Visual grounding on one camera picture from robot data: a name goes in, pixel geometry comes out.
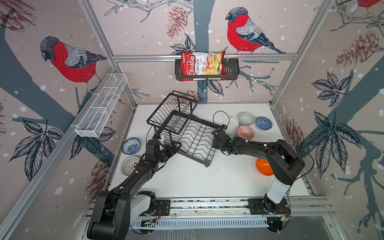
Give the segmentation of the orange patterned ceramic bowl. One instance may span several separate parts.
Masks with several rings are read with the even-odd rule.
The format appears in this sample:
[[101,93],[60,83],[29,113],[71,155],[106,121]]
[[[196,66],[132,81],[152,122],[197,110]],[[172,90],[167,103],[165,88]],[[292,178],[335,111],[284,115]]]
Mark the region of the orange patterned ceramic bowl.
[[255,132],[249,126],[239,126],[237,128],[237,135],[244,140],[251,141],[255,137]]

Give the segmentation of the black wire dish rack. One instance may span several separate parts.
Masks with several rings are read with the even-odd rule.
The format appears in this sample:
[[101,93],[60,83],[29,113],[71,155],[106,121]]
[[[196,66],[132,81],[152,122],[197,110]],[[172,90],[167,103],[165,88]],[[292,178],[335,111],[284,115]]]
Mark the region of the black wire dish rack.
[[163,138],[167,145],[177,145],[179,154],[209,167],[216,152],[212,132],[220,126],[196,117],[197,105],[196,97],[172,91],[150,115],[147,124],[155,128],[156,138]]

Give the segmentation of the blue triangle patterned bowl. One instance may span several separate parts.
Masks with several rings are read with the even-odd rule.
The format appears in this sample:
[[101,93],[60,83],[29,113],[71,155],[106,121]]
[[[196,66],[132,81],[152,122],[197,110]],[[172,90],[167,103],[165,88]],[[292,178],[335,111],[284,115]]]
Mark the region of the blue triangle patterned bowl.
[[255,125],[261,131],[268,131],[273,127],[272,121],[266,117],[257,117],[255,119]]

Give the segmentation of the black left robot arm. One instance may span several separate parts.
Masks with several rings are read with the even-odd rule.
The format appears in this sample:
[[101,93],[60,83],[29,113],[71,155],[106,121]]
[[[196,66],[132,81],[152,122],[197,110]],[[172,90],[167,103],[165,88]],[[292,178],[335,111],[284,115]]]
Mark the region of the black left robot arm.
[[147,142],[134,172],[111,191],[102,191],[96,199],[87,230],[90,240],[124,240],[131,223],[140,214],[156,208],[156,196],[140,188],[180,150],[182,144],[162,144],[154,138]]

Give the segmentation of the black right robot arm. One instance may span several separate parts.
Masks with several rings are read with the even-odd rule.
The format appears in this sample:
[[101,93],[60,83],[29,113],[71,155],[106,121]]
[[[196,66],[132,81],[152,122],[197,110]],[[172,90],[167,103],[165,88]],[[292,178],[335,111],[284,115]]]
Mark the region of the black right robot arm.
[[305,167],[304,160],[294,150],[294,147],[284,140],[262,143],[244,140],[240,137],[231,138],[222,127],[215,129],[212,135],[213,148],[227,156],[247,155],[268,161],[275,179],[264,196],[263,204],[268,213],[275,213]]

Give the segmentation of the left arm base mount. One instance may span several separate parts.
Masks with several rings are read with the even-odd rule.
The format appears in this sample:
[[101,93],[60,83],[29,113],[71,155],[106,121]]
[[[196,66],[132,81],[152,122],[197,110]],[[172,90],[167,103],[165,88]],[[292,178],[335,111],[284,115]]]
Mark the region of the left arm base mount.
[[142,213],[142,216],[146,217],[162,217],[169,216],[171,208],[170,200],[156,200],[154,209],[150,208],[148,211]]

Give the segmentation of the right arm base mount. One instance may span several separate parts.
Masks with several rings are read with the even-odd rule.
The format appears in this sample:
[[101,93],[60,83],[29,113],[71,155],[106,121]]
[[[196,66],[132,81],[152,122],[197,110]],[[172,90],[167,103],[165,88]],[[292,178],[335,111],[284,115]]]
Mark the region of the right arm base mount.
[[264,198],[248,199],[248,209],[251,215],[289,215],[290,206],[285,198],[279,204],[275,204]]

